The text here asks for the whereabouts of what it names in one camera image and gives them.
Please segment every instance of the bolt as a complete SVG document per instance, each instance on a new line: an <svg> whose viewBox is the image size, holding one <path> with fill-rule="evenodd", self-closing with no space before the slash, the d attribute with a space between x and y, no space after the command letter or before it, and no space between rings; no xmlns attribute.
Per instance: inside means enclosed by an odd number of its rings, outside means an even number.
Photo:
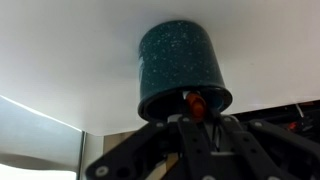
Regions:
<svg viewBox="0 0 320 180"><path fill-rule="evenodd" d="M210 176L210 175L206 175L202 178L202 180L216 180L216 178Z"/></svg>
<svg viewBox="0 0 320 180"><path fill-rule="evenodd" d="M183 122L189 122L189 118L183 118L182 121Z"/></svg>
<svg viewBox="0 0 320 180"><path fill-rule="evenodd" d="M275 176L269 176L268 180L281 180L281 179Z"/></svg>
<svg viewBox="0 0 320 180"><path fill-rule="evenodd" d="M164 124L163 123L157 123L157 127L163 127Z"/></svg>
<svg viewBox="0 0 320 180"><path fill-rule="evenodd" d="M231 119L230 119L230 118L228 118L228 117L226 117L226 118L224 118L224 121L226 121L226 122L230 122L230 121L231 121Z"/></svg>
<svg viewBox="0 0 320 180"><path fill-rule="evenodd" d="M109 172L109 168L107 166L100 166L96 170L96 176L97 177L103 177L103 176L107 175L108 172Z"/></svg>
<svg viewBox="0 0 320 180"><path fill-rule="evenodd" d="M254 125L257 126L257 127L262 127L262 123L261 122L255 122Z"/></svg>

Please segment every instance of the screw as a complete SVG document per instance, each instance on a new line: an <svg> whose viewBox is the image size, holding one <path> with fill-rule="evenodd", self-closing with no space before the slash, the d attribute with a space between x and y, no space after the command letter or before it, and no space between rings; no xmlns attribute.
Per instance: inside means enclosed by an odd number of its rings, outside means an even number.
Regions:
<svg viewBox="0 0 320 180"><path fill-rule="evenodd" d="M230 118L224 118L224 121L226 121L226 122L230 122L231 121L231 119Z"/></svg>
<svg viewBox="0 0 320 180"><path fill-rule="evenodd" d="M96 170L96 176L97 177L103 177L103 176L107 175L108 172L109 172L109 168L107 166L100 166Z"/></svg>
<svg viewBox="0 0 320 180"><path fill-rule="evenodd" d="M202 180L216 180L216 178L210 176L210 175L206 175L202 178Z"/></svg>
<svg viewBox="0 0 320 180"><path fill-rule="evenodd" d="M189 118L183 118L182 121L183 122L189 122Z"/></svg>
<svg viewBox="0 0 320 180"><path fill-rule="evenodd" d="M268 180L281 180L281 179L275 176L269 176Z"/></svg>
<svg viewBox="0 0 320 180"><path fill-rule="evenodd" d="M157 127L163 127L163 123L157 123Z"/></svg>
<svg viewBox="0 0 320 180"><path fill-rule="evenodd" d="M257 126L257 127L262 127L262 123L261 122L255 122L254 125Z"/></svg>

